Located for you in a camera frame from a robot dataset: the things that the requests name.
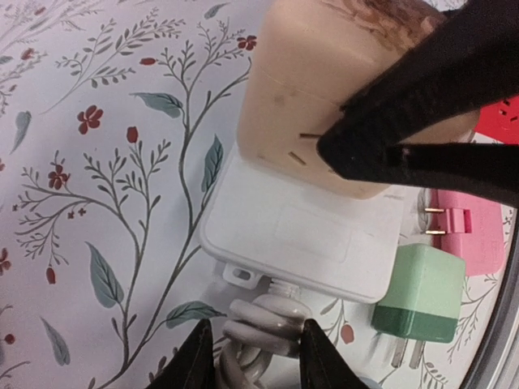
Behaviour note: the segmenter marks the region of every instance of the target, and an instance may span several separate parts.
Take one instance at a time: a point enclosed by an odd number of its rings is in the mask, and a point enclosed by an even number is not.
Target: cable strain relief
[[[271,279],[270,285],[268,286],[268,292],[297,301],[301,299],[301,289],[297,285],[276,278]]]

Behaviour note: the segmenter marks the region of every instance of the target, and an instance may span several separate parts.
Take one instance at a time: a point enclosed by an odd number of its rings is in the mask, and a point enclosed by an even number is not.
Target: plug prong
[[[420,361],[422,360],[423,350],[425,349],[425,342],[423,340],[417,340],[414,345],[413,355],[411,356],[411,362],[409,362],[409,367],[413,370],[416,370],[420,366]]]
[[[440,231],[435,229],[430,229],[425,232],[427,235],[445,235],[447,231]]]
[[[395,349],[395,353],[392,356],[391,366],[395,369],[398,369],[402,366],[405,356],[405,349],[407,348],[407,339],[398,339],[397,348]]]
[[[426,213],[444,213],[445,210],[441,208],[425,208]]]

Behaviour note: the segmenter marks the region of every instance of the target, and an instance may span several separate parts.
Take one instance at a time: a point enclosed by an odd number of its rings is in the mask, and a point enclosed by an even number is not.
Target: pink power adapter
[[[504,265],[501,205],[470,194],[435,190],[426,212],[436,214],[435,229],[440,249],[465,260],[466,275],[496,273]]]

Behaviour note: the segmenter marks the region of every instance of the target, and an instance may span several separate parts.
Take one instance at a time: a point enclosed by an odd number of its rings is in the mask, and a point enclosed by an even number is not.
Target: beige power adapter
[[[421,0],[276,0],[255,49],[238,125],[247,159],[356,199],[384,184],[346,181],[317,155],[340,106],[432,32],[444,16]],[[431,126],[406,142],[466,139],[478,112]]]

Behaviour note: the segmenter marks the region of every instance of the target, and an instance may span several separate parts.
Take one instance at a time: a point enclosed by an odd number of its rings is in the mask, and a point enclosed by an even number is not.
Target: power adapter
[[[373,199],[341,197],[229,154],[200,229],[201,244],[228,263],[224,278],[255,288],[261,276],[350,301],[387,292],[405,188]]]
[[[471,194],[435,190],[426,208],[436,218],[427,231],[438,235],[440,249],[465,260],[466,275],[496,273],[504,265],[501,205]]]
[[[519,144],[519,96],[483,108],[475,131],[501,143]]]
[[[435,247],[398,247],[388,294],[375,307],[371,325],[399,339],[392,366],[401,366],[408,340],[417,340],[410,361],[417,369],[425,342],[450,343],[456,335],[465,262]]]

